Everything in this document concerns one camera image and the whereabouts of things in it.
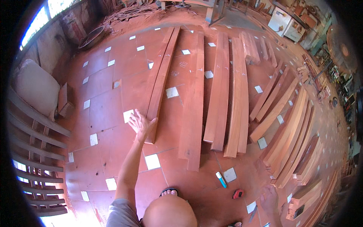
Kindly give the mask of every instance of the blue marker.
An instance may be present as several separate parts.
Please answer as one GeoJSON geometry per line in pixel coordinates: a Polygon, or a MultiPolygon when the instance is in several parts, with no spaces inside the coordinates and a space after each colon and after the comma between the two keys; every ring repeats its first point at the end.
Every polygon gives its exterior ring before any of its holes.
{"type": "Polygon", "coordinates": [[[221,173],[220,172],[216,172],[216,175],[217,175],[219,181],[222,183],[223,187],[226,188],[227,185],[226,185],[226,182],[224,182],[224,179],[223,179],[221,173]]]}

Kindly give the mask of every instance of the terracotta tile floor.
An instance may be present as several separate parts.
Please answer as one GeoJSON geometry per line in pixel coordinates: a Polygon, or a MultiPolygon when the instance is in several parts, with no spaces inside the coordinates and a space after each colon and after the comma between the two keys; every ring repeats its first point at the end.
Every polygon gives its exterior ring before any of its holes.
{"type": "MultiPolygon", "coordinates": [[[[167,98],[164,93],[160,109],[159,124],[154,145],[145,144],[140,160],[139,178],[136,185],[136,206],[139,218],[143,217],[149,203],[156,199],[166,187],[176,187],[180,195],[189,200],[198,218],[200,226],[219,227],[230,222],[243,220],[243,226],[263,226],[269,222],[268,217],[260,206],[259,196],[261,187],[270,182],[265,166],[259,161],[261,155],[257,143],[249,143],[247,153],[235,159],[223,157],[223,153],[210,151],[210,145],[202,143],[200,171],[187,171],[187,160],[178,159],[178,145],[183,113],[183,100],[188,89],[188,73],[192,65],[191,55],[183,55],[181,50],[195,51],[193,42],[197,32],[205,33],[205,71],[213,70],[215,49],[208,42],[216,43],[218,31],[228,32],[229,38],[238,37],[242,29],[228,29],[225,26],[214,26],[217,30],[204,29],[196,25],[183,25],[175,47],[175,56],[169,70],[166,89],[176,87],[179,96],[167,98]],[[160,166],[148,170],[145,157],[156,154],[160,166]],[[234,168],[237,179],[228,183],[224,189],[216,178],[217,171],[224,172],[234,168]],[[245,190],[244,198],[232,200],[235,189],[245,190]],[[256,201],[258,212],[251,223],[248,223],[250,214],[246,205],[256,201]]],[[[129,151],[135,133],[127,123],[124,123],[123,112],[142,108],[141,100],[144,98],[147,76],[150,72],[148,63],[157,57],[160,43],[167,28],[148,30],[141,33],[126,34],[104,41],[88,52],[83,52],[73,60],[68,70],[68,83],[74,88],[76,96],[76,110],[73,116],[60,123],[72,130],[72,136],[67,139],[68,153],[73,152],[74,162],[65,164],[65,181],[68,193],[68,207],[75,213],[76,219],[88,226],[105,226],[108,217],[108,206],[113,200],[114,191],[108,191],[107,178],[115,178],[120,166],[129,151]],[[115,60],[115,64],[107,66],[108,62],[115,60]],[[113,81],[121,80],[121,85],[113,89],[113,81]],[[85,101],[90,99],[90,107],[83,109],[85,101]],[[90,135],[97,134],[97,145],[91,146],[90,135]],[[89,202],[84,201],[81,191],[88,193],[89,202]]],[[[261,37],[263,33],[246,30],[254,36],[261,37]]],[[[292,53],[290,50],[276,51],[277,59],[283,58],[289,62],[292,56],[304,53],[298,48],[292,53]]],[[[274,69],[270,63],[262,60],[259,66],[248,65],[249,108],[257,102],[259,96],[254,86],[259,85],[262,90],[266,87],[274,69]]],[[[204,123],[208,110],[209,95],[213,79],[205,79],[204,97],[204,123]]],[[[317,110],[314,130],[321,135],[325,145],[325,153],[320,159],[320,170],[316,171],[323,179],[324,188],[328,176],[338,169],[342,162],[342,150],[347,140],[343,126],[336,127],[336,120],[342,118],[341,109],[328,110],[327,101],[320,105],[316,101],[316,91],[310,85],[306,86],[309,97],[314,101],[317,110]]],[[[293,93],[290,100],[295,101],[293,93]]],[[[286,105],[282,116],[291,110],[286,105]]],[[[278,120],[267,130],[264,137],[269,143],[279,127],[278,120]]],[[[315,205],[305,211],[295,221],[285,219],[287,214],[287,196],[299,189],[296,182],[291,180],[285,188],[278,189],[279,209],[283,204],[281,220],[284,226],[296,226],[298,221],[303,223],[312,212],[315,205]]]]}

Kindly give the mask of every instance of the man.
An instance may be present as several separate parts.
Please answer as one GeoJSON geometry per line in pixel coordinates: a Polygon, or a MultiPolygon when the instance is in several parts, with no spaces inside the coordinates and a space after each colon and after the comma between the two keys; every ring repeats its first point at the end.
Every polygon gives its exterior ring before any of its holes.
{"type": "MultiPolygon", "coordinates": [[[[162,191],[160,197],[152,201],[147,207],[144,217],[139,221],[136,214],[135,185],[139,172],[140,156],[145,139],[149,132],[156,127],[158,119],[148,121],[138,109],[135,112],[135,115],[131,114],[129,125],[136,132],[136,138],[118,174],[115,200],[110,206],[110,215],[106,226],[197,227],[198,223],[192,207],[187,201],[178,197],[178,191],[174,188],[162,191]]],[[[261,195],[261,205],[267,214],[273,217],[274,221],[279,222],[277,193],[271,185],[267,186],[265,191],[266,198],[261,195]]],[[[241,222],[237,222],[230,226],[239,227],[241,224],[241,222]]]]}

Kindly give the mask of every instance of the man's arm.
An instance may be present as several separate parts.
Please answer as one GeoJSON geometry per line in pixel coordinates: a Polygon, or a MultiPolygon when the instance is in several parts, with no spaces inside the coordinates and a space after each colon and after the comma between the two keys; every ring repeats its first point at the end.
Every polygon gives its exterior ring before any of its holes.
{"type": "Polygon", "coordinates": [[[138,109],[135,109],[135,112],[135,115],[131,114],[129,125],[136,132],[136,138],[118,174],[115,199],[128,200],[136,213],[135,185],[139,174],[142,147],[147,135],[156,126],[158,119],[148,121],[138,109]]]}

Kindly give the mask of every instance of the man's hand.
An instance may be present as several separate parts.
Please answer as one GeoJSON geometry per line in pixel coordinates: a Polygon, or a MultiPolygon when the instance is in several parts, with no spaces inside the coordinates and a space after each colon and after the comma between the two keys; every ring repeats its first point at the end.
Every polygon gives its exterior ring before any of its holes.
{"type": "Polygon", "coordinates": [[[140,114],[138,109],[135,109],[135,113],[135,115],[131,113],[129,125],[136,132],[136,139],[141,142],[146,139],[149,132],[156,126],[158,119],[154,118],[152,121],[149,121],[144,115],[140,114]]]}

